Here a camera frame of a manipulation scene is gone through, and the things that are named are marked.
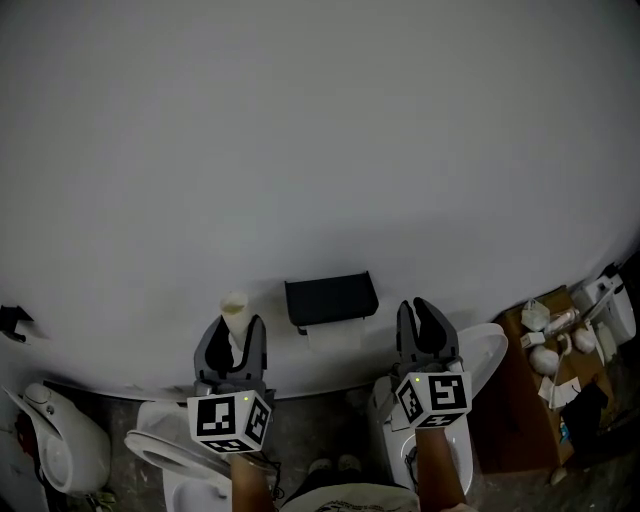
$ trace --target wall hook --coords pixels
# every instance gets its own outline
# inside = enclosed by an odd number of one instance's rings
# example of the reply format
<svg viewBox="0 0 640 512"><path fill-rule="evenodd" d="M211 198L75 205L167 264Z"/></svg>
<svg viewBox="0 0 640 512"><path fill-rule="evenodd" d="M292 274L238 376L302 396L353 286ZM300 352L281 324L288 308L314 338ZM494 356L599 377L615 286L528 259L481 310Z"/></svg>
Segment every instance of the wall hook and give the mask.
<svg viewBox="0 0 640 512"><path fill-rule="evenodd" d="M33 318L20 306L15 308L0 306L0 331L10 340L24 343L27 337L16 332L18 322L33 322Z"/></svg>

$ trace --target white fixture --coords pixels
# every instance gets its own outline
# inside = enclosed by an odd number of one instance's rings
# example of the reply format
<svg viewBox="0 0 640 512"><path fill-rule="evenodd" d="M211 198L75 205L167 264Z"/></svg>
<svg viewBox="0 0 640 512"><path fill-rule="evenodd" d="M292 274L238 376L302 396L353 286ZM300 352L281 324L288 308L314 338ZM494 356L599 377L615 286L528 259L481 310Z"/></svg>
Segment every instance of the white fixture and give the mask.
<svg viewBox="0 0 640 512"><path fill-rule="evenodd" d="M471 372L471 391L475 397L496 371L507 353L507 338L497 324L483 324L458 333L458 345L464 370ZM379 454L379 464L396 484L415 489L407 456L416 446L415 429L409 428L406 415L396 404L388 418L380 420L380 409L391 393L391 378L382 377L374 385L368 405L369 425ZM467 418L463 416L444 429L453 461L466 494L473 479L473 455Z"/></svg>
<svg viewBox="0 0 640 512"><path fill-rule="evenodd" d="M30 384L24 400L3 388L29 415L45 477L61 493L92 493L109 478L107 434L69 399L42 384Z"/></svg>
<svg viewBox="0 0 640 512"><path fill-rule="evenodd" d="M229 464L191 439L186 407L143 403L124 442L162 469L167 512L231 512Z"/></svg>
<svg viewBox="0 0 640 512"><path fill-rule="evenodd" d="M603 322L611 330L617 345L635 337L633 307L620 274L600 276L581 287L572 299L580 313L586 315L594 325Z"/></svg>

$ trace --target white toilet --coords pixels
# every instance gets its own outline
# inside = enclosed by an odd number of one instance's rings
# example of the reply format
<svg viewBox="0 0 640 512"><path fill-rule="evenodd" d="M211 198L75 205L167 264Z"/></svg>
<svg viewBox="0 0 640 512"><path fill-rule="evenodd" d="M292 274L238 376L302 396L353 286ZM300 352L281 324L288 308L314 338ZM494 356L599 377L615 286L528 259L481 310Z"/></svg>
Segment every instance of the white toilet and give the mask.
<svg viewBox="0 0 640 512"><path fill-rule="evenodd" d="M471 391L473 396L487 383L507 353L507 338L502 327L497 324L482 324L458 333L460 355L464 370L471 372ZM379 456L380 466L396 484L416 490L415 473L415 429L409 428L406 415L400 404L396 404L388 418L380 419L379 407L391 392L391 378L382 377L374 385L368 406L375 452ZM453 461L458 470L462 490L466 494L473 479L473 454L467 418L462 417L445 427ZM414 460L412 469L407 464Z"/></svg>
<svg viewBox="0 0 640 512"><path fill-rule="evenodd" d="M162 469L167 512L231 512L231 472L223 457L192 441L186 407L145 402L127 447Z"/></svg>
<svg viewBox="0 0 640 512"><path fill-rule="evenodd" d="M2 389L31 418L42 471L54 489L65 494L93 493L107 483L109 437L73 402L42 384L30 384L24 400Z"/></svg>

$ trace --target sneaker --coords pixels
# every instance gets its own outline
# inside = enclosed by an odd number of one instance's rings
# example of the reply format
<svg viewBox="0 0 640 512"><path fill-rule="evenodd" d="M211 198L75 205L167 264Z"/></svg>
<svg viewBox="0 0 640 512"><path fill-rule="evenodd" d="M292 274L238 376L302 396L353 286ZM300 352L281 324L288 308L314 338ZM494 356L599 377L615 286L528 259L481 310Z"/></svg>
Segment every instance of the sneaker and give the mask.
<svg viewBox="0 0 640 512"><path fill-rule="evenodd" d="M360 459L349 454L340 455L340 458L338 459L338 471L347 471L348 469L355 469L362 473L362 464L360 464Z"/></svg>
<svg viewBox="0 0 640 512"><path fill-rule="evenodd" d="M313 473L314 471L321 470L321 469L328 469L328 470L333 469L333 462L331 462L330 459L314 460L311 463L311 466L309 466L309 474Z"/></svg>

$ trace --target toilet paper holder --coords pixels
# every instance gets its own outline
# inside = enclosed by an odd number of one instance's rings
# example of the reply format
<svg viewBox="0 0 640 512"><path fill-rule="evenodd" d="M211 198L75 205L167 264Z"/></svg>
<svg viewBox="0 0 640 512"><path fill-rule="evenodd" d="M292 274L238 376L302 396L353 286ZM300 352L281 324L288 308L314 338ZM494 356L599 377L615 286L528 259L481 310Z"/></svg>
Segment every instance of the toilet paper holder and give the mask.
<svg viewBox="0 0 640 512"><path fill-rule="evenodd" d="M284 283L289 320L302 336L310 325L373 315L379 306L369 272Z"/></svg>

